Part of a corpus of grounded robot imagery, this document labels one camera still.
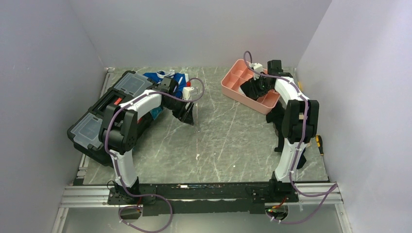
white wall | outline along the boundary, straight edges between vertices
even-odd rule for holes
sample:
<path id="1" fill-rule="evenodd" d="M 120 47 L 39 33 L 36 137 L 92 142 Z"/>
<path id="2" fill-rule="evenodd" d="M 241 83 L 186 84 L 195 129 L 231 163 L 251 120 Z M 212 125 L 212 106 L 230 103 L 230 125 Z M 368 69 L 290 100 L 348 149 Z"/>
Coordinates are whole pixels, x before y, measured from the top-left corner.
<path id="1" fill-rule="evenodd" d="M 99 61 L 68 0 L 0 7 L 0 232 L 52 230 L 81 154 L 66 130 L 98 99 Z"/>
<path id="2" fill-rule="evenodd" d="M 298 66 L 356 233 L 412 231 L 411 9 L 333 0 Z"/>
<path id="3" fill-rule="evenodd" d="M 106 67 L 296 67 L 331 0 L 70 0 Z"/>

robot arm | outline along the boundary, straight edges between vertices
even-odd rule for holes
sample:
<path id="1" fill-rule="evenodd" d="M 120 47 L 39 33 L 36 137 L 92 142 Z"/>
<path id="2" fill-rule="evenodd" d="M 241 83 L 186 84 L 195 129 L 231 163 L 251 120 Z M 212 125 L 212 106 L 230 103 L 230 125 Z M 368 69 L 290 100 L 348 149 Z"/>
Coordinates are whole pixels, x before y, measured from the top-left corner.
<path id="1" fill-rule="evenodd" d="M 117 117 L 109 134 L 109 150 L 115 154 L 111 155 L 113 164 L 117 160 L 119 171 L 114 166 L 116 174 L 116 183 L 121 185 L 120 177 L 128 188 L 138 186 L 138 179 L 135 167 L 133 165 L 132 148 L 137 142 L 137 123 L 140 118 L 157 107 L 166 107 L 173 112 L 173 116 L 180 121 L 194 125 L 192 117 L 193 103 L 185 103 L 175 100 L 161 94 L 150 94 L 151 92 L 165 92 L 172 94 L 175 91 L 177 82 L 171 78 L 165 77 L 162 83 L 151 86 L 140 96 L 133 100 L 122 103 L 121 105 L 110 104 L 106 107 L 102 126 L 100 128 L 99 140 L 104 142 L 107 135 L 107 129 L 114 114 L 122 107 L 127 106 Z M 189 91 L 184 89 L 185 99 L 190 98 Z"/>
<path id="2" fill-rule="evenodd" d="M 262 71 L 262 65 L 259 63 L 252 63 L 249 64 L 249 66 L 258 73 L 261 73 Z M 272 60 L 268 62 L 268 74 L 280 76 L 285 80 L 266 78 L 264 76 L 259 77 L 258 74 L 254 73 L 253 79 L 244 83 L 240 87 L 240 91 L 241 93 L 246 93 L 247 96 L 252 99 L 257 99 L 265 95 L 270 89 L 274 89 L 280 94 L 285 103 L 287 103 L 285 110 L 281 109 L 281 106 L 276 106 L 272 112 L 275 111 L 274 115 L 282 118 L 278 119 L 278 121 L 282 122 L 277 122 L 279 123 L 277 125 L 280 125 L 280 129 L 278 129 L 278 127 L 277 129 L 279 131 L 279 137 L 281 137 L 281 135 L 284 137 L 284 142 L 279 142 L 279 148 L 275 149 L 275 151 L 282 150 L 279 165 L 275 170 L 275 178 L 278 182 L 290 183 L 289 171 L 292 172 L 292 179 L 295 180 L 295 171 L 298 163 L 295 162 L 293 167 L 292 164 L 302 137 L 303 128 L 305 128 L 305 138 L 299 147 L 300 149 L 296 161 L 300 160 L 306 144 L 316 135 L 319 103 L 316 100 L 309 100 L 303 93 L 298 93 L 296 91 L 291 85 L 291 83 L 294 83 L 292 75 L 283 72 L 280 60 Z M 309 104 L 308 118 L 305 127 L 303 127 L 303 111 L 305 103 L 301 97 L 307 99 Z"/>

floor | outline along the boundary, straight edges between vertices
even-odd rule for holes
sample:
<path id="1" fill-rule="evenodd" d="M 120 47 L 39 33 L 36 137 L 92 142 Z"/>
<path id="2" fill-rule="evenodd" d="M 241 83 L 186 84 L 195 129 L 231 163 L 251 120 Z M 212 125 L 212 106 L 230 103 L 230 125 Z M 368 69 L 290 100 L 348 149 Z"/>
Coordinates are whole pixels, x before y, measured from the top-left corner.
<path id="1" fill-rule="evenodd" d="M 230 67 L 130 67 L 116 69 L 113 83 L 126 70 L 138 73 L 174 69 L 198 77 L 205 94 L 193 109 L 195 125 L 183 124 L 163 111 L 138 140 L 133 153 L 141 183 L 255 182 L 270 179 L 280 160 L 277 136 L 265 115 L 221 93 Z M 192 86 L 200 87 L 197 81 Z M 298 181 L 326 181 L 316 142 L 305 152 Z M 106 184 L 114 170 L 90 160 L 84 184 Z"/>

pink plastic organizer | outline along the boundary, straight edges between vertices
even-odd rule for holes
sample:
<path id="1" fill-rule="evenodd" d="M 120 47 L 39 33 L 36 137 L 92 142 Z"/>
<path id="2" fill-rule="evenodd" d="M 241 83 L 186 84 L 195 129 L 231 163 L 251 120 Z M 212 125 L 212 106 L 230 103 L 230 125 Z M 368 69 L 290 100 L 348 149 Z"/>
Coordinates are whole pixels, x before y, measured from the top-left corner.
<path id="1" fill-rule="evenodd" d="M 243 59 L 239 59 L 222 79 L 222 93 L 262 114 L 268 114 L 279 100 L 280 94 L 270 90 L 265 96 L 256 101 L 239 93 L 239 87 L 253 77 Z"/>

white connector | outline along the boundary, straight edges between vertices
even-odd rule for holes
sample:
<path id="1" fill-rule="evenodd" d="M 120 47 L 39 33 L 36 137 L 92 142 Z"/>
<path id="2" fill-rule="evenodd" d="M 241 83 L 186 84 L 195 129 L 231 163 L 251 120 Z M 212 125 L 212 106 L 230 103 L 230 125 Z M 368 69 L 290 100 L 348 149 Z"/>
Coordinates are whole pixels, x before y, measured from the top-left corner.
<path id="1" fill-rule="evenodd" d="M 261 73 L 263 72 L 263 66 L 260 63 L 251 63 L 249 64 L 250 68 L 252 68 L 254 71 L 256 71 L 257 73 Z M 255 74 L 253 73 L 253 79 L 259 79 L 260 75 L 259 74 Z"/>

